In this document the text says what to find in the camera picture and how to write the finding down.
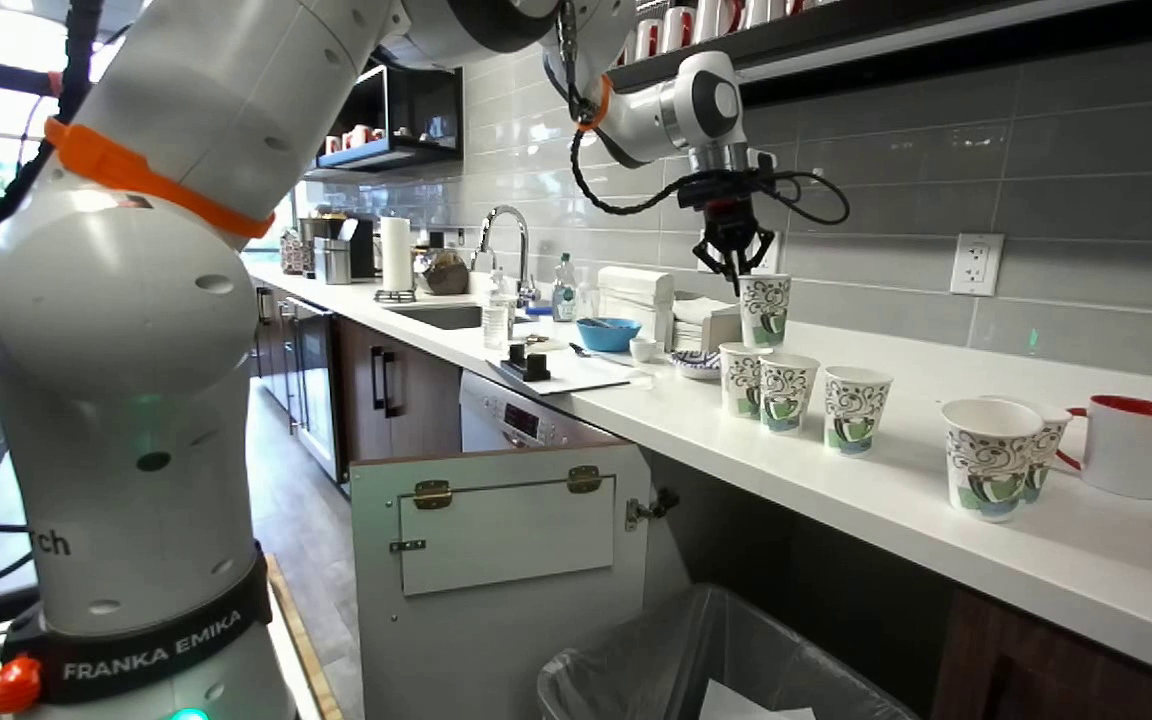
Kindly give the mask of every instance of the sink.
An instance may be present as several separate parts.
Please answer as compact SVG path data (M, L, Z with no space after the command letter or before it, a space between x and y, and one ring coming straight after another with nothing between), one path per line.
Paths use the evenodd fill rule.
M411 320L431 324L431 329L481 329L481 320L484 320L481 303L404 303L392 311L411 316Z

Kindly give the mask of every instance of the bottle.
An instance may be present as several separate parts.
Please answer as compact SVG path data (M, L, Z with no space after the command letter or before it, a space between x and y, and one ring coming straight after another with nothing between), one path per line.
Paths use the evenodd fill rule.
M577 267L574 252L562 254L562 267L551 267L551 320L577 324Z
M484 303L484 344L488 347L508 347L508 340L514 340L514 307L516 307L516 295L514 295L504 271L495 267L493 271L493 291L488 291L488 303Z

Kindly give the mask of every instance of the shelf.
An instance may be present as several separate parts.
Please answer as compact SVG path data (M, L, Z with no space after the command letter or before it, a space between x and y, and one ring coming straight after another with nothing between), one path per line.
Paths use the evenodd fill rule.
M348 152L322 155L322 169L330 171L359 171L359 169L395 169L395 165L442 165L462 159L456 143L419 143L404 135L373 138Z
M348 93L333 135L356 129L373 138L323 152L309 176L462 159L462 70L367 67Z
M1005 59L1152 34L1147 0L837 0L613 70L616 93L675 77L704 48L729 53L743 103L944 77Z

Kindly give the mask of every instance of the red mug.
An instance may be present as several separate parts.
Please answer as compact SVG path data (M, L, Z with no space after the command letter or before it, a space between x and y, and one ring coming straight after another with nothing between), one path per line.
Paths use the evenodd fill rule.
M1152 401L1092 394L1087 406L1069 406L1087 419L1086 460L1055 452L1092 488L1152 498Z

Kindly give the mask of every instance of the wall shelf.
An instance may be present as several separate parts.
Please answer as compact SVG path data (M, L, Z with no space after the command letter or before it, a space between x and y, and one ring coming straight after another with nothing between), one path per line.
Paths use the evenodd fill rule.
M348 143L323 152L315 171L462 159L462 70L378 62L356 79L330 135Z

